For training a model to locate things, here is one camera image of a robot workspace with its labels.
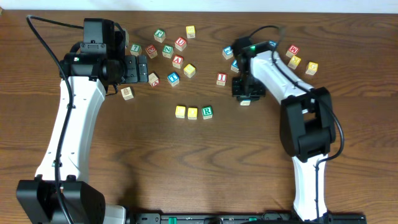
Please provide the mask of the blue block L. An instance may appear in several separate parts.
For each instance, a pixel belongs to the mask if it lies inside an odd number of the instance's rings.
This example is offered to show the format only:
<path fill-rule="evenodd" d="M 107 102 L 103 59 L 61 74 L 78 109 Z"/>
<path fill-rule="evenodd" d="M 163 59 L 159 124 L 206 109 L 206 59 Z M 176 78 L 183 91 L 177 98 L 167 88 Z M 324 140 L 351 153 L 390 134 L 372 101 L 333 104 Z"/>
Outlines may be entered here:
<path fill-rule="evenodd" d="M 251 104 L 251 100 L 242 100 L 240 102 L 241 106 L 249 106 Z"/>

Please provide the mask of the green block R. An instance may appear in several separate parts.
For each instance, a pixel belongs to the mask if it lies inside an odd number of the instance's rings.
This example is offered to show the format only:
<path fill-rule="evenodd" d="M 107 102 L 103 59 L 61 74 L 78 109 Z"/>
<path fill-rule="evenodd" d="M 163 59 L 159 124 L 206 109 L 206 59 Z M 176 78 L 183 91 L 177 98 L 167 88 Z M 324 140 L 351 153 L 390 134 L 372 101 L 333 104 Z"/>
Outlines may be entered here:
<path fill-rule="evenodd" d="M 201 109 L 203 119 L 211 119 L 213 117 L 213 110 L 211 106 L 206 106 Z"/>

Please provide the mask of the yellow block O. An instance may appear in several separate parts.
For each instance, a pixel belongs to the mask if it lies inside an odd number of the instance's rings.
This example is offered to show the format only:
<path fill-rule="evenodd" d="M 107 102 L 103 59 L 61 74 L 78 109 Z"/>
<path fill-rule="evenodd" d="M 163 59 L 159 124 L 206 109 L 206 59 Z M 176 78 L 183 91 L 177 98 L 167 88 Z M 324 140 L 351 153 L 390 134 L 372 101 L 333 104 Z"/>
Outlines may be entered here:
<path fill-rule="evenodd" d="M 197 117 L 198 117 L 198 108 L 189 107 L 188 111 L 187 111 L 187 116 L 188 116 L 188 119 L 197 119 Z"/>

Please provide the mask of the yellow block C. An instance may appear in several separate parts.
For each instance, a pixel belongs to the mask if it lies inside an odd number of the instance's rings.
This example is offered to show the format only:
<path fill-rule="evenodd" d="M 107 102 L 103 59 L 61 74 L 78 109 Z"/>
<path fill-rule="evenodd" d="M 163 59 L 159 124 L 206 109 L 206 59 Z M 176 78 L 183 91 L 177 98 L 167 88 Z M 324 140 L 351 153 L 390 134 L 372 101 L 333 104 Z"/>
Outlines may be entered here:
<path fill-rule="evenodd" d="M 186 112 L 186 107 L 185 106 L 176 106 L 175 117 L 184 119 L 185 112 Z"/>

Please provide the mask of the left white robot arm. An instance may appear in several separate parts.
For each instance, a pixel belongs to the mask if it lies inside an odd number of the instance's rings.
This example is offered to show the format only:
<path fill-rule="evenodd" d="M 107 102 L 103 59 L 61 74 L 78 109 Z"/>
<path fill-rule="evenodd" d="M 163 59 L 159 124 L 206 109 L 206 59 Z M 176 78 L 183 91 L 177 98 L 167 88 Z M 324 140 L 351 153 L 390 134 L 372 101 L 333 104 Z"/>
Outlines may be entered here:
<path fill-rule="evenodd" d="M 89 185 L 88 163 L 106 86 L 147 82 L 147 58 L 68 53 L 60 64 L 67 79 L 50 143 L 34 179 L 19 181 L 17 200 L 32 223 L 129 223 L 125 207 Z"/>

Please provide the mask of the wooden block red side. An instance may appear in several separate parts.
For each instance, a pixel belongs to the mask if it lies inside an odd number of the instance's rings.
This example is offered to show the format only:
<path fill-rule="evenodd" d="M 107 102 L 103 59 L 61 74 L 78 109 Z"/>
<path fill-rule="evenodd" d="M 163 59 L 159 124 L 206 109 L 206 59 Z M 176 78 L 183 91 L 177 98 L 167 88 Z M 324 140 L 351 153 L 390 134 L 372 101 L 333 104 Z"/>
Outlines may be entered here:
<path fill-rule="evenodd" d="M 148 83 L 152 86 L 155 87 L 160 83 L 159 77 L 155 73 L 151 73 L 148 76 Z"/>

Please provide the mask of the red block E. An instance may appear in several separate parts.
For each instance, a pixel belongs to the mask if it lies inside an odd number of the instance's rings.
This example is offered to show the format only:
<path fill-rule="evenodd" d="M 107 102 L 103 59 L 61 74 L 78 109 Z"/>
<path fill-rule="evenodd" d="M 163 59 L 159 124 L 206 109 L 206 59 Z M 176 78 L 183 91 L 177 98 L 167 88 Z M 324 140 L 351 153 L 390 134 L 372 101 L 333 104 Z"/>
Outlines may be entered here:
<path fill-rule="evenodd" d="M 157 56 L 157 49 L 155 48 L 154 45 L 148 45 L 148 46 L 145 48 L 145 51 L 146 51 L 147 55 L 148 55 L 150 58 L 154 58 L 154 57 Z"/>

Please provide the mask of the green block Z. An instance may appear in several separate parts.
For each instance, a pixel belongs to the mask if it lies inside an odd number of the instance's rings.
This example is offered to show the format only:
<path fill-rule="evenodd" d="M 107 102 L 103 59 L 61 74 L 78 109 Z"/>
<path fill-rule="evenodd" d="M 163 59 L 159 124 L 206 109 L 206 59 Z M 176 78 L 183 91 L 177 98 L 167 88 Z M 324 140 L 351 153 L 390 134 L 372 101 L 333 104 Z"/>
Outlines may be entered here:
<path fill-rule="evenodd" d="M 164 45 L 162 49 L 162 55 L 166 58 L 172 58 L 174 54 L 174 48 L 171 45 Z"/>

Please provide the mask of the blue block T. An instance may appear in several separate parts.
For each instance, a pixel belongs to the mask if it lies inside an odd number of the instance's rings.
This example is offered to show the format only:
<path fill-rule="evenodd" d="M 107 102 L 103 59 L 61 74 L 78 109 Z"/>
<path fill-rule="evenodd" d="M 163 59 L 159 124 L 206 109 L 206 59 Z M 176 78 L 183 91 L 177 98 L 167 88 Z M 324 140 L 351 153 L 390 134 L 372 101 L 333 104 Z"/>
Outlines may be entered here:
<path fill-rule="evenodd" d="M 175 85 L 179 84 L 180 77 L 176 72 L 173 72 L 167 76 L 167 80 L 171 86 L 175 86 Z"/>

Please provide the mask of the green block J top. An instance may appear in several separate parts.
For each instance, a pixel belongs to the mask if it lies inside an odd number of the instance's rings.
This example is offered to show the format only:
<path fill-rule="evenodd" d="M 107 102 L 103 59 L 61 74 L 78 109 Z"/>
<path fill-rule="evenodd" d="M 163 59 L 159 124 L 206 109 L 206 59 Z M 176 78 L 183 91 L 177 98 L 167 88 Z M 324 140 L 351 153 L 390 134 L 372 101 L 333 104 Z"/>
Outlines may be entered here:
<path fill-rule="evenodd" d="M 166 38 L 165 31 L 162 29 L 157 29 L 154 33 L 154 39 L 160 43 L 162 43 Z"/>

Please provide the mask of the red block A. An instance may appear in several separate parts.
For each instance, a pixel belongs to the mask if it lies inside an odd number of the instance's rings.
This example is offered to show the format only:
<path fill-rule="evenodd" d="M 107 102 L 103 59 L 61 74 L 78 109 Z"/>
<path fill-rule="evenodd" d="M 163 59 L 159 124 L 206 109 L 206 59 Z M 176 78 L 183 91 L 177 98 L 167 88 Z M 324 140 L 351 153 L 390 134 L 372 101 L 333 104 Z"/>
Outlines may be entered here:
<path fill-rule="evenodd" d="M 181 68 L 183 65 L 183 57 L 179 55 L 175 55 L 172 60 L 172 65 L 175 68 Z"/>

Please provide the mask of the blue block D right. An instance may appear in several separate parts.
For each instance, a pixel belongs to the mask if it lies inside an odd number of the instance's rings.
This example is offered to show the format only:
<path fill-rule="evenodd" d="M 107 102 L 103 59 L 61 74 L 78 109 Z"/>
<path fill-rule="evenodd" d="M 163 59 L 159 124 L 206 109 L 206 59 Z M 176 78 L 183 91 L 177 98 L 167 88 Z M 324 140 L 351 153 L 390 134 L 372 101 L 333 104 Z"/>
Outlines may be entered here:
<path fill-rule="evenodd" d="M 272 48 L 274 48 L 275 46 L 276 46 L 276 42 L 274 42 L 273 40 L 270 40 L 269 41 L 269 45 L 272 47 Z"/>

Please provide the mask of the red block U left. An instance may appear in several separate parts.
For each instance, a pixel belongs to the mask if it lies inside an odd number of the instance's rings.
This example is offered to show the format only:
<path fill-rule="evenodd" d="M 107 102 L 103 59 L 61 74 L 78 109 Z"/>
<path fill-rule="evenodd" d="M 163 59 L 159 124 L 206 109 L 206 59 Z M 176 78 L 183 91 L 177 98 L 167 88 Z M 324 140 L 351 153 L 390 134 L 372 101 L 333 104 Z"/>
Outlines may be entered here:
<path fill-rule="evenodd" d="M 179 51 L 183 51 L 187 46 L 187 41 L 183 38 L 183 37 L 179 37 L 176 41 L 175 41 L 175 47 L 177 50 Z"/>

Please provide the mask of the red block M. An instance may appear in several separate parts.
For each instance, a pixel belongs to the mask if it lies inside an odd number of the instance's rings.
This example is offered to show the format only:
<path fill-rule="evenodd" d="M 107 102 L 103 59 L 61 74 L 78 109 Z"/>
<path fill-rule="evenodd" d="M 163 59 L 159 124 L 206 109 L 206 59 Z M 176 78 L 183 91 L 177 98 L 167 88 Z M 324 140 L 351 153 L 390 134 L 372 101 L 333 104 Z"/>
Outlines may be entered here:
<path fill-rule="evenodd" d="M 291 45 L 287 51 L 286 51 L 286 56 L 289 58 L 292 58 L 294 55 L 297 55 L 299 52 L 299 48 L 296 45 Z"/>

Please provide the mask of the yellow block S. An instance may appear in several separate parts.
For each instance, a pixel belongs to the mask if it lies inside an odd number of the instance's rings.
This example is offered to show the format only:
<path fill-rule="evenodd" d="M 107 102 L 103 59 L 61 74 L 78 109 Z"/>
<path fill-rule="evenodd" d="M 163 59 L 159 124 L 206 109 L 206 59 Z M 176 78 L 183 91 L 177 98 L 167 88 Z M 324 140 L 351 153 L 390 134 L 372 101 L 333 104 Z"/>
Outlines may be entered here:
<path fill-rule="evenodd" d="M 195 26 L 186 26 L 186 34 L 188 39 L 194 39 L 196 37 Z"/>

